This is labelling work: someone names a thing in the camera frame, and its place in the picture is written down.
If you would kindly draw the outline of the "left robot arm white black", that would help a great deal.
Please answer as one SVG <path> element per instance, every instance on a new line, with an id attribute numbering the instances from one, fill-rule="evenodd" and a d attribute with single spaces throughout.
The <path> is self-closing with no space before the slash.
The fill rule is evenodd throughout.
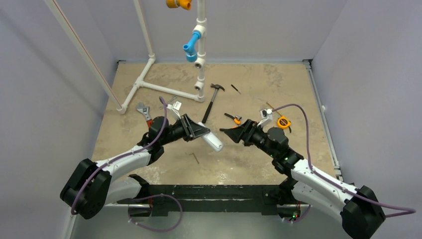
<path id="1" fill-rule="evenodd" d="M 141 141 L 130 150 L 97 162 L 82 160 L 62 189 L 60 199 L 71 207 L 72 215 L 90 219 L 106 204 L 110 186 L 116 179 L 156 162 L 164 154 L 165 145 L 197 138 L 202 138 L 215 151 L 222 149 L 222 142 L 211 130 L 202 122 L 192 121 L 187 114 L 174 124 L 169 124 L 165 116 L 156 117 Z"/>

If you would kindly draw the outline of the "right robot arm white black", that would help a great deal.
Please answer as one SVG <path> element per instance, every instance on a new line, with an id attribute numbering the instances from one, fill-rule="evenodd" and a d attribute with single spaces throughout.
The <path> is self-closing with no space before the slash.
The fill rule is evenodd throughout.
<path id="1" fill-rule="evenodd" d="M 310 162 L 289 146 L 284 130 L 272 127 L 263 130 L 257 122 L 222 130 L 233 142 L 256 146 L 272 158 L 272 165 L 287 176 L 280 188 L 280 198 L 287 203 L 305 202 L 338 221 L 353 239 L 369 239 L 385 221 L 386 215 L 375 192 L 341 182 L 310 165 Z"/>

